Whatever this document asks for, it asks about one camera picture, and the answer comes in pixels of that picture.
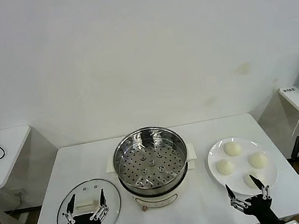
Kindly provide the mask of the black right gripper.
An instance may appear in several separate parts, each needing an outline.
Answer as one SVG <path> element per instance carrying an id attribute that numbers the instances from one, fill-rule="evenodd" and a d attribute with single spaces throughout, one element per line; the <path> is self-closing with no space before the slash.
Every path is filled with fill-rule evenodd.
<path id="1" fill-rule="evenodd" d="M 234 192 L 226 185 L 231 206 L 238 211 L 244 211 L 246 215 L 256 217 L 261 224 L 278 221 L 278 217 L 271 210 L 272 199 L 269 193 L 269 186 L 265 186 L 260 179 L 253 175 L 250 174 L 249 176 L 258 189 L 262 191 L 262 194 L 252 196 L 244 201 L 238 199 Z"/>

